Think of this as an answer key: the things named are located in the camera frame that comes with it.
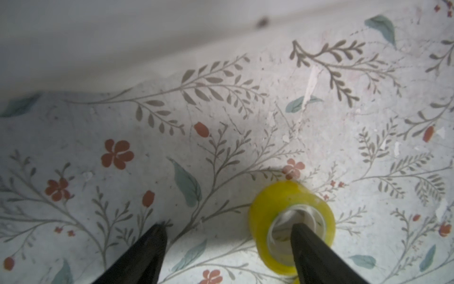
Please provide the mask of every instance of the floral wallpaper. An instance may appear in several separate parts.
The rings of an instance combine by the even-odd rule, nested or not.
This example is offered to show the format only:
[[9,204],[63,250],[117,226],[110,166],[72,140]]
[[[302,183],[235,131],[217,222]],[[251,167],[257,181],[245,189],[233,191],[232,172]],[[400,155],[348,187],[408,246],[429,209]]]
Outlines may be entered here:
[[255,195],[291,179],[328,202],[333,250],[370,283],[454,283],[452,10],[415,2],[115,94],[9,101],[0,282],[91,283],[162,223],[159,283],[291,283],[247,227]]

